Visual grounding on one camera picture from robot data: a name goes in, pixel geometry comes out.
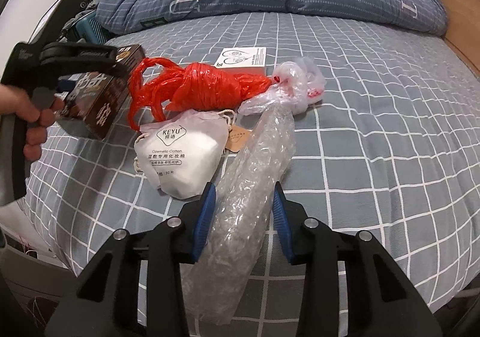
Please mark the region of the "person's left hand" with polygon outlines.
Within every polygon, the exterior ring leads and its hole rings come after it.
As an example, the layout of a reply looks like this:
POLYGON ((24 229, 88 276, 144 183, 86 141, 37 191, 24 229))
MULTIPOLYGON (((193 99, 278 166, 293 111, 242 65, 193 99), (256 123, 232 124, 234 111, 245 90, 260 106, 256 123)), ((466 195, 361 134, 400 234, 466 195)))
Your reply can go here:
POLYGON ((47 141, 47 128, 55 123, 56 113, 64 108, 63 100, 56 97, 49 108, 38 110, 23 89, 1 85, 0 105, 1 118, 17 115, 28 124, 35 124, 35 127, 26 131, 23 152, 28 161, 38 161, 41 158, 41 145, 47 141))

